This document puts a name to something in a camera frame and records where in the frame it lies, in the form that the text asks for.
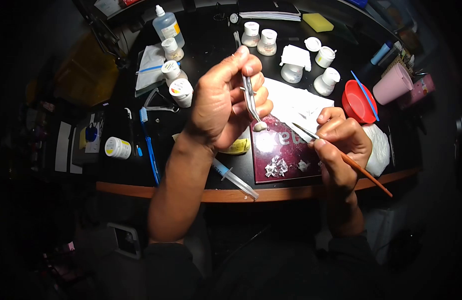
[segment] hand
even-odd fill
[[[316,150],[323,162],[323,182],[334,196],[347,198],[357,183],[357,174],[343,161],[338,148],[365,168],[373,144],[359,123],[352,117],[346,119],[340,107],[324,108],[317,122],[321,125],[317,132],[321,139],[309,146]]]
[[[198,81],[193,111],[187,131],[197,141],[213,151],[226,149],[242,134],[252,121],[246,110],[242,77],[251,77],[254,99],[260,117],[268,115],[273,103],[263,87],[264,76],[259,59],[241,46],[232,56],[212,67]]]

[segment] red bowl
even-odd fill
[[[376,101],[373,98],[373,95],[364,85],[363,87],[368,94],[371,103],[375,107],[376,113],[378,113],[378,107],[376,106]],[[354,118],[359,123],[371,124],[376,121],[373,110],[371,109],[365,94],[359,87],[356,80],[350,80],[346,83],[341,100],[343,109],[348,117]]]

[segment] wooden table edge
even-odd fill
[[[416,174],[421,170],[420,167],[411,168],[391,174],[386,174],[378,178],[380,183],[390,183]],[[368,178],[358,180],[356,184],[357,190],[367,189],[375,186]],[[101,192],[141,197],[152,198],[156,188],[147,186],[136,186],[109,182],[96,182],[96,190]],[[300,186],[290,188],[274,188],[274,189],[255,189],[259,194],[257,202],[298,200],[306,198],[318,198],[324,195],[324,187],[322,185]],[[239,203],[253,202],[251,196],[240,189],[205,189],[202,202],[215,203]]]

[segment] yellow sponge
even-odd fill
[[[303,13],[302,20],[316,32],[331,31],[334,28],[334,25],[319,13]]]

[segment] desk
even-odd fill
[[[176,13],[176,18],[186,41],[183,48],[185,56],[181,60],[181,69],[186,72],[193,86],[196,85],[198,79],[208,69],[235,51],[232,33],[235,30],[239,30],[241,34],[243,32],[243,21],[236,26],[231,25],[228,27],[226,21],[217,22],[213,20],[214,12],[214,7],[206,7],[197,9],[193,14]],[[369,62],[374,52],[381,47],[381,44],[359,32],[351,33],[345,27],[337,26],[337,22],[333,20],[331,21],[335,24],[335,29],[332,32],[324,33],[314,32],[304,22],[256,21],[260,24],[260,29],[272,28],[278,33],[276,55],[264,57],[257,52],[256,48],[250,49],[251,53],[259,57],[263,63],[265,77],[284,82],[280,76],[281,67],[279,67],[279,62],[282,50],[288,44],[304,48],[303,40],[315,36],[322,41],[323,45],[337,50],[336,59],[332,63],[332,67],[340,72],[342,80],[336,84],[334,92],[328,97],[335,101],[335,106],[337,107],[342,106],[341,96],[345,83],[353,78],[350,70],[353,70],[362,83],[369,88],[379,80],[379,75],[383,71]],[[290,42],[285,40],[287,38],[299,38],[300,40]],[[135,120],[133,128],[134,142],[138,143],[142,148],[143,156],[131,156],[127,160],[117,160],[106,157],[104,153],[101,153],[99,179],[96,188],[102,192],[138,197],[151,197],[153,194],[153,187],[156,184],[153,179],[147,147],[138,117],[138,110],[143,105],[147,94],[134,98],[134,72],[138,52],[143,50],[146,45],[156,44],[159,41],[151,22],[147,22],[130,52],[131,68],[121,72],[113,95],[108,102],[109,105],[104,107],[106,121],[102,133],[102,149],[105,141],[110,136],[117,136],[129,141],[126,111],[124,110],[124,107],[128,107],[131,109]],[[311,72],[304,72],[302,80],[297,84],[292,84],[292,86],[306,88],[310,92],[317,94],[312,87],[312,83],[318,75],[324,72],[324,69],[315,63],[314,57],[315,54],[312,53]],[[160,90],[167,91],[167,86],[164,84]],[[152,138],[156,160],[161,172],[165,170],[166,161],[174,144],[171,135],[181,132],[190,112],[191,109],[187,108],[181,109],[177,113],[168,111],[148,113],[149,121],[146,126]],[[381,121],[377,122],[377,125],[386,134],[391,132],[395,157],[395,164],[390,163],[379,180],[382,183],[387,183],[418,172],[421,168],[421,149],[416,129],[408,124],[405,114],[394,103],[387,106],[378,105],[378,112]],[[243,137],[249,136],[250,132],[247,129]],[[216,158],[228,168],[234,167],[233,172],[237,176],[251,185],[253,189],[258,189],[259,201],[302,199],[315,197],[323,193],[320,177],[255,184],[252,151],[239,156],[219,153]],[[372,183],[364,178],[359,181],[357,188],[363,189],[370,186],[372,186]],[[206,202],[252,201],[250,197],[245,199],[245,195],[228,180],[221,181],[220,175],[214,171],[209,172],[205,188],[203,201]]]

